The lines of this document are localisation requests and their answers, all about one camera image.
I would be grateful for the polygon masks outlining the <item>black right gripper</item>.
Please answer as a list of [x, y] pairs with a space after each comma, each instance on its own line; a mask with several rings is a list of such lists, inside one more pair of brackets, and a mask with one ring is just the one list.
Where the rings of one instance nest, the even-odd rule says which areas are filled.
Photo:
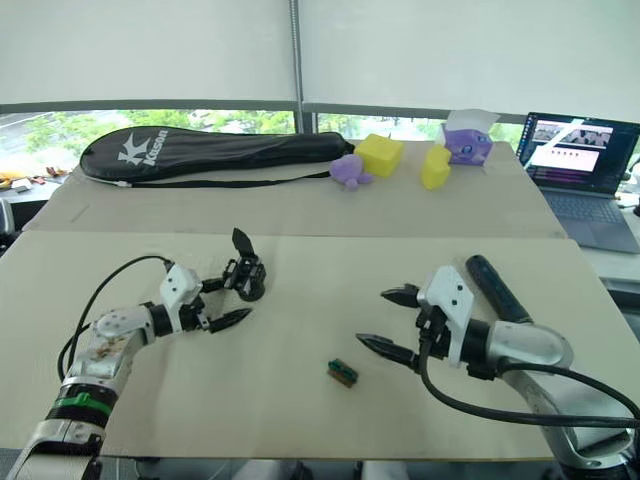
[[430, 357], [444, 360], [449, 356], [450, 347], [450, 331], [446, 326], [445, 313], [438, 306], [419, 304], [418, 293], [419, 288], [410, 283], [386, 289], [380, 293], [382, 298], [396, 305], [419, 309], [415, 322], [415, 326], [419, 330], [419, 350], [417, 353], [386, 337], [369, 333], [356, 334], [356, 338], [365, 347], [389, 361], [409, 368], [411, 371], [418, 370], [419, 356], [423, 350], [426, 350]]

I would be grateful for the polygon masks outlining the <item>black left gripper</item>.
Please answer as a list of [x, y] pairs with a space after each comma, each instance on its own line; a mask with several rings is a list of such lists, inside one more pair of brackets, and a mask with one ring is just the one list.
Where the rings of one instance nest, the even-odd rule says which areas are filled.
[[[202, 281], [201, 292], [212, 293], [228, 289], [227, 281], [223, 277], [209, 278]], [[183, 303], [179, 308], [179, 320], [183, 331], [209, 331], [211, 334], [226, 330], [240, 323], [252, 312], [251, 308], [240, 308], [223, 314], [211, 320], [205, 314], [205, 303], [200, 294], [189, 303]]]

